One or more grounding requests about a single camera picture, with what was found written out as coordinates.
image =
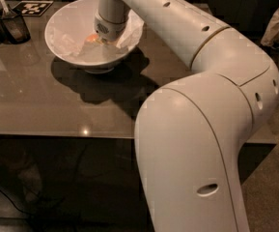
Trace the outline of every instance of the bowl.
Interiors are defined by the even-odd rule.
[[[113,54],[106,54],[108,47],[96,44],[84,47],[87,37],[96,33],[98,3],[99,0],[77,0],[67,4],[49,19],[44,31],[45,42],[55,56],[88,73],[112,71],[138,45],[143,31],[144,21],[130,10],[126,29],[115,42],[117,50]]]

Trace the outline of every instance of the white robotic arm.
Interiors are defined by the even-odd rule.
[[[277,67],[237,30],[183,0],[100,0],[98,33],[119,37],[129,8],[197,73],[151,94],[136,120],[155,231],[249,231],[237,157],[278,103]]]

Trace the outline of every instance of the oval hole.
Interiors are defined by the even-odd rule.
[[[264,105],[263,105],[263,101],[262,101],[261,96],[258,93],[256,93],[255,97],[256,97],[256,101],[257,101],[257,106],[259,107],[259,109],[262,110]]]
[[[275,94],[278,94],[278,87],[277,87],[277,82],[276,80],[273,79],[273,86],[274,86],[274,90],[275,90]]]
[[[207,32],[209,30],[209,26],[203,27],[203,29],[201,31],[203,32]]]
[[[163,7],[169,7],[169,5],[170,5],[170,2],[167,2],[163,5]]]
[[[210,185],[206,185],[204,187],[201,187],[197,190],[198,195],[200,196],[210,196],[214,193],[216,193],[218,189],[218,184],[210,184]]]

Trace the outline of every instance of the glossy table surface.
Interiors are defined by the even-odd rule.
[[[42,16],[24,17],[29,42],[0,43],[0,134],[133,138],[145,98],[191,71],[148,27],[114,71],[77,70],[44,40],[47,21],[64,5],[55,2]]]

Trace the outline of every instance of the white bowl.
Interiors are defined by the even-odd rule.
[[[94,17],[98,2],[77,0],[67,4],[49,19],[44,31],[46,44],[58,58],[89,73],[109,72],[126,58],[138,45],[144,24],[134,11],[130,11],[126,29],[116,44],[123,51],[110,58],[105,55],[91,61],[87,57],[83,58],[79,53],[85,39],[95,33]]]

